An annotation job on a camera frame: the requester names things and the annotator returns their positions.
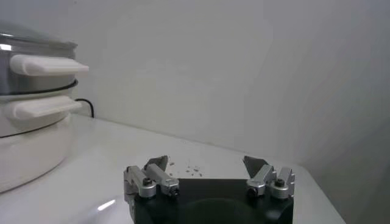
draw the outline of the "black power cord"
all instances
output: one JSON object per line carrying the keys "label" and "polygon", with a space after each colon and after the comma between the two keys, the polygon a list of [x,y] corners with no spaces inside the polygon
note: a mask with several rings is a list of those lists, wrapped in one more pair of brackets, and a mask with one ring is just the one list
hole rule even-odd
{"label": "black power cord", "polygon": [[90,105],[90,109],[91,109],[91,117],[95,118],[95,110],[93,109],[93,104],[91,103],[91,101],[89,101],[87,99],[83,99],[83,98],[75,99],[75,101],[84,101],[87,104],[89,104]]}

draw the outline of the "screw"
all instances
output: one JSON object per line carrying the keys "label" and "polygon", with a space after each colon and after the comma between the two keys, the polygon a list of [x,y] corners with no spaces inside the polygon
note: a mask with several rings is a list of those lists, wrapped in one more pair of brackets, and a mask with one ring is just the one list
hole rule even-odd
{"label": "screw", "polygon": [[147,186],[147,185],[151,185],[151,184],[152,184],[152,180],[149,177],[144,178],[144,180],[142,181],[143,186]]}
{"label": "screw", "polygon": [[277,179],[277,180],[275,181],[275,186],[276,186],[276,187],[283,187],[284,185],[285,185],[285,181],[282,180],[282,179]]}

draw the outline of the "stainless steel pot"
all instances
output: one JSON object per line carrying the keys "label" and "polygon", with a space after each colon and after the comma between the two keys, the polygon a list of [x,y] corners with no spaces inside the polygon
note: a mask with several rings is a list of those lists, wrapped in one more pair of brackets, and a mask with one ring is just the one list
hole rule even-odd
{"label": "stainless steel pot", "polygon": [[10,66],[16,55],[74,58],[76,44],[0,22],[0,96],[59,91],[77,85],[74,74],[20,74]]}

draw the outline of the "white base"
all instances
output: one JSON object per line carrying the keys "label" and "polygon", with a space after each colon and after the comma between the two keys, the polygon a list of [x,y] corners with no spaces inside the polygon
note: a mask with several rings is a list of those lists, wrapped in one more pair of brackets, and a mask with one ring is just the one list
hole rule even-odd
{"label": "white base", "polygon": [[29,133],[0,138],[0,192],[33,180],[59,164],[73,140],[70,115]]}

